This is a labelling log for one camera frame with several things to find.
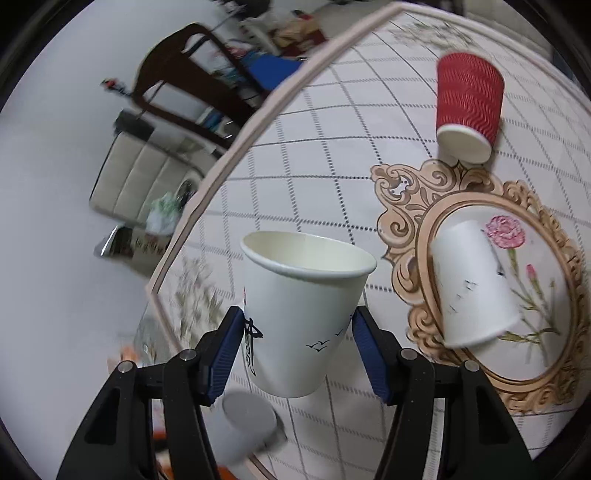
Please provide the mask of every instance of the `tipped over cup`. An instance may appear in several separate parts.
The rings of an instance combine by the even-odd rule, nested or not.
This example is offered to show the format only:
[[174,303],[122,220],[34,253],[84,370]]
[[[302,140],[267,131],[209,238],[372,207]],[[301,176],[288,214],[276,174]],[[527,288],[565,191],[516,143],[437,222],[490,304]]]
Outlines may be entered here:
[[218,465],[242,462],[277,428],[269,401],[240,391],[225,394],[211,411],[204,411],[203,422]]
[[309,395],[324,380],[376,259],[306,233],[253,232],[241,247],[248,375],[277,397]]
[[447,348],[491,340],[519,322],[503,267],[477,222],[443,225],[430,248]]
[[450,53],[437,63],[437,142],[470,164],[488,161],[501,120],[505,82],[490,62]]

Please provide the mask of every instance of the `red ripple cup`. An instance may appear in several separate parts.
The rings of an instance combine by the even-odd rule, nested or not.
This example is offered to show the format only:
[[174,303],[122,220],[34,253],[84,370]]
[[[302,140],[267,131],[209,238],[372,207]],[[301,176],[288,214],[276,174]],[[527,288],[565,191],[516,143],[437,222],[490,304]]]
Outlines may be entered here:
[[501,119],[505,81],[490,62],[450,53],[437,63],[437,142],[467,163],[486,162]]

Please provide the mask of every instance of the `blue gripper pad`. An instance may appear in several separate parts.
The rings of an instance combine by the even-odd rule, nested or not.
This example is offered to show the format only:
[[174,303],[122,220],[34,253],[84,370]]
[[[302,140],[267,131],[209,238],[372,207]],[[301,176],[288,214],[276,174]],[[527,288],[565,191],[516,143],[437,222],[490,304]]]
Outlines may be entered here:
[[243,334],[244,314],[239,307],[230,307],[199,361],[202,375],[206,376],[205,395],[211,403],[226,388]]
[[394,343],[387,344],[385,332],[378,328],[365,306],[355,309],[352,329],[357,349],[374,393],[385,404],[391,404],[394,392],[390,386],[390,378],[392,367],[397,363],[396,350],[400,350],[400,345],[393,335],[388,340]]

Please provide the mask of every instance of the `gold ornate frame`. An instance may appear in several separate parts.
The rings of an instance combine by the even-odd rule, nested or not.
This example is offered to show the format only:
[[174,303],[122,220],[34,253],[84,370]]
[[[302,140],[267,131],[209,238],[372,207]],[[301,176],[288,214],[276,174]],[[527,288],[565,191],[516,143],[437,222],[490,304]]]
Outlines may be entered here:
[[407,336],[439,363],[458,365],[476,359],[467,349],[446,349],[441,338],[441,312],[428,245],[442,221],[466,206],[491,205],[519,217],[543,238],[560,264],[569,292],[571,319],[566,346],[554,365],[530,380],[509,380],[483,369],[512,412],[540,411],[549,404],[571,401],[589,330],[582,253],[537,195],[521,181],[503,184],[481,168],[450,167],[439,160],[428,160],[419,170],[406,165],[376,165],[372,180],[375,194],[386,208],[377,227],[387,246],[384,258],[393,267],[392,286],[411,306]]

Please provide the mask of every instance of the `black ink drawing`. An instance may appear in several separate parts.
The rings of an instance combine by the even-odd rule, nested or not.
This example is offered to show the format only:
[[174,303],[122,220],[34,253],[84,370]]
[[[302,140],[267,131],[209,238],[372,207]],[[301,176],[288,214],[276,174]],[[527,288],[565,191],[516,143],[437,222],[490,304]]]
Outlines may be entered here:
[[262,332],[254,326],[252,319],[249,318],[248,320],[245,320],[244,323],[244,343],[246,345],[246,363],[254,376],[256,376],[254,367],[255,338],[262,338]]
[[328,343],[328,342],[330,342],[330,338],[328,340],[325,340],[324,342],[318,340],[317,342],[312,343],[312,345],[306,345],[306,347],[312,348],[312,350],[316,350],[317,352],[320,352],[321,350],[324,350],[326,347],[328,347],[328,345],[324,345],[325,343]]
[[[480,230],[482,233],[484,233],[485,235],[487,235],[487,233],[484,230]],[[497,255],[495,247],[492,246],[491,241],[489,240],[488,236],[486,237],[486,240],[488,241],[488,246],[491,248],[491,252],[492,255],[495,257],[496,260],[496,274],[500,275],[501,277],[505,276],[505,269],[503,268],[503,264],[501,263],[501,260],[499,259],[499,255]]]
[[475,283],[473,281],[470,280],[464,280],[464,287],[466,287],[467,290],[474,290],[474,287],[477,287],[478,283]]

